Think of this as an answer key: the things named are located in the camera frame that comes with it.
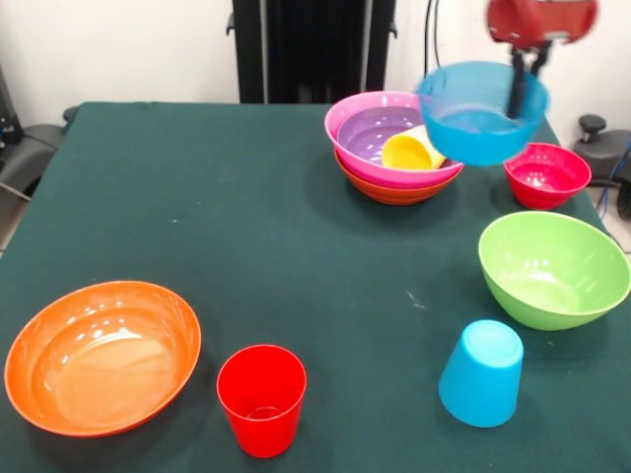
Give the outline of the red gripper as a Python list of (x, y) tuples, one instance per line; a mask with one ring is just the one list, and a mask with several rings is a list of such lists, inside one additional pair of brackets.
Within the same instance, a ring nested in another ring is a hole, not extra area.
[(486, 10), (487, 29), (495, 42), (511, 44), (513, 79), (506, 115), (520, 116), (526, 90), (526, 64), (518, 48), (534, 48), (530, 75), (539, 76), (547, 63), (552, 40), (576, 42), (596, 22), (597, 1), (494, 0)]

